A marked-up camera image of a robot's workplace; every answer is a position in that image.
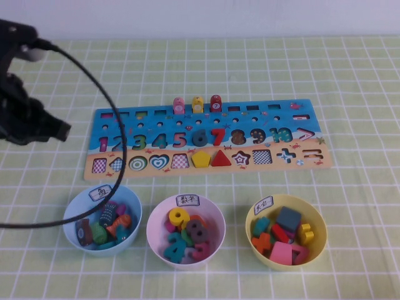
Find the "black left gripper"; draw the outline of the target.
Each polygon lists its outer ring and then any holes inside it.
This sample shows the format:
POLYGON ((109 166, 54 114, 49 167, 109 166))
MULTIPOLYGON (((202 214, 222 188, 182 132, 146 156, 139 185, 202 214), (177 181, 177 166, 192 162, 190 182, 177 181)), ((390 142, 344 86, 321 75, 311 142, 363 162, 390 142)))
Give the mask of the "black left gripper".
POLYGON ((51 138, 65 142, 71 125, 48 113, 42 102, 31 98, 23 81, 13 73, 1 75, 1 138, 28 145, 51 138))

